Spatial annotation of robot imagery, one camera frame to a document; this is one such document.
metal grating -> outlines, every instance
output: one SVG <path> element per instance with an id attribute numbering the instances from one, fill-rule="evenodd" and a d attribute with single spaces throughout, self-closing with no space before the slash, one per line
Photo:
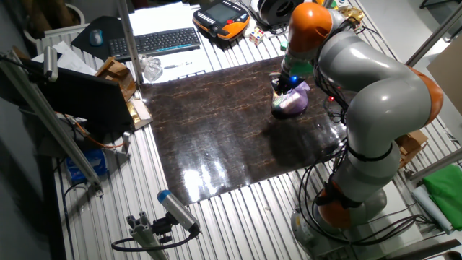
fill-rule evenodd
<path id="1" fill-rule="evenodd" d="M 361 8 L 358 1 L 350 2 Z M 378 29 L 366 16 L 364 24 L 374 30 Z M 84 28 L 60 30 L 48 33 L 38 44 L 38 53 L 44 46 L 51 46 L 61 41 L 68 45 Z M 238 38 L 235 45 L 221 48 L 212 45 L 200 33 L 204 57 L 209 60 L 206 72 L 226 69 L 284 55 L 279 46 L 287 41 L 286 35 L 265 39 L 255 47 L 248 40 Z M 373 48 L 391 56 L 386 43 L 371 32 L 364 32 L 361 39 Z M 103 65 L 103 61 L 72 46 L 74 52 L 93 69 Z M 133 71 L 131 62 L 126 63 Z M 422 131 L 429 137 L 428 145 L 406 166 L 406 170 L 417 172 L 431 163 L 438 161 L 458 146 L 446 135 L 445 125 L 437 118 Z M 140 129 L 131 136 L 128 156 L 118 150 L 105 153 L 110 172 L 102 176 L 102 197 L 87 193 L 85 189 L 76 188 L 69 192 L 65 200 L 59 199 L 61 224 L 65 237 L 68 259 L 150 259 L 147 253 L 121 253 L 113 251 L 111 242 L 129 237 L 125 217 L 144 210 L 151 220 L 164 217 L 165 210 L 157 203 L 157 193 L 167 189 L 156 143 L 151 126 Z M 327 180 L 331 162 L 318 165 L 309 196 L 322 188 Z M 66 174 L 59 169 L 55 175 L 56 191 L 62 194 L 70 183 Z M 296 207 L 296 190 L 300 185 L 301 172 L 294 171 L 254 183 L 220 196 L 197 202 L 188 206 L 191 213 L 201 223 L 203 235 L 199 239 L 178 247 L 168 249 L 171 259 L 309 259 L 296 242 L 291 228 L 290 215 Z M 402 170 L 393 179 L 403 200 L 413 203 L 410 191 L 413 189 L 404 178 Z M 422 209 L 411 208 L 412 214 L 421 214 Z M 181 228 L 174 228 L 174 241 L 186 238 Z"/>

dark marble mat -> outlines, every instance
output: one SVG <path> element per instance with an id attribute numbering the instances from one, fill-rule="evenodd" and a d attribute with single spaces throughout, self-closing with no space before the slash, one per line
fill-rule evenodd
<path id="1" fill-rule="evenodd" d="M 346 136 L 312 82 L 303 116 L 273 118 L 269 72 L 281 60 L 141 86 L 168 187 L 183 203 L 300 169 Z"/>

monitor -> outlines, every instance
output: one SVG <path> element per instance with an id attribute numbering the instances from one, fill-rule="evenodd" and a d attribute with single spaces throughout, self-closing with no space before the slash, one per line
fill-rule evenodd
<path id="1" fill-rule="evenodd" d="M 21 62 L 43 71 L 42 63 L 25 59 Z M 55 111 L 87 119 L 89 131 L 134 130 L 133 119 L 117 82 L 58 68 L 55 82 L 39 82 L 38 87 Z"/>

keyboard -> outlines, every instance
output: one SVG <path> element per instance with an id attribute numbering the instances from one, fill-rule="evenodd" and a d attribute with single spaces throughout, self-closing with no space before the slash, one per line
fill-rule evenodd
<path id="1" fill-rule="evenodd" d="M 135 36 L 138 54 L 159 56 L 198 49 L 201 43 L 194 28 L 184 28 Z M 130 60 L 125 38 L 109 40 L 110 55 L 116 61 Z"/>

orange controller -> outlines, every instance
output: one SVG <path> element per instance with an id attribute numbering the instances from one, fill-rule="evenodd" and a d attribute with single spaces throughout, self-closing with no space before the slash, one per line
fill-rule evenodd
<path id="1" fill-rule="evenodd" d="M 230 1 L 216 0 L 209 6 L 195 11 L 193 22 L 211 36 L 232 40 L 248 25 L 250 15 Z"/>

